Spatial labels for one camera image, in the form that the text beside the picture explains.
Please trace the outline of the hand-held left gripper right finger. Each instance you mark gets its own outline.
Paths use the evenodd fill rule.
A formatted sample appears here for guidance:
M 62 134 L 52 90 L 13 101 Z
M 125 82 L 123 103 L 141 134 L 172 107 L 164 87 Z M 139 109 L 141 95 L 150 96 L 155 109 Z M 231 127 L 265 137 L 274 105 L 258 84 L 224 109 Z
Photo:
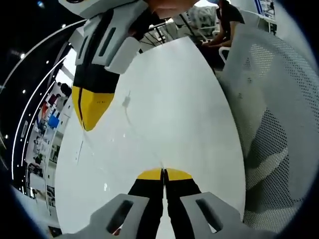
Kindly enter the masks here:
M 238 239 L 247 228 L 235 208 L 210 192 L 202 193 L 190 174 L 166 168 L 164 184 L 177 239 Z

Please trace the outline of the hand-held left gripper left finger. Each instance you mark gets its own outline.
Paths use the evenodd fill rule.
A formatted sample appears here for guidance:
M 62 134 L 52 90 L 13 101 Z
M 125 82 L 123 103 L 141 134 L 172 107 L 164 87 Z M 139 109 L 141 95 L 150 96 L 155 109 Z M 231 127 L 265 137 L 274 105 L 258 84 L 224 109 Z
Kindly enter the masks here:
M 144 171 L 128 194 L 96 210 L 76 239 L 155 239 L 163 213 L 163 169 Z

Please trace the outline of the person's right hand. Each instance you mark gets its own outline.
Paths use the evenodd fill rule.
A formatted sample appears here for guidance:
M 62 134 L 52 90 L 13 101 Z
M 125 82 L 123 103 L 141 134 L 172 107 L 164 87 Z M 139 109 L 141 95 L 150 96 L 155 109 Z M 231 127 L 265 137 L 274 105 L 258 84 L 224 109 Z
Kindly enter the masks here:
M 198 0 L 146 0 L 152 12 L 159 18 L 179 15 L 192 8 Z

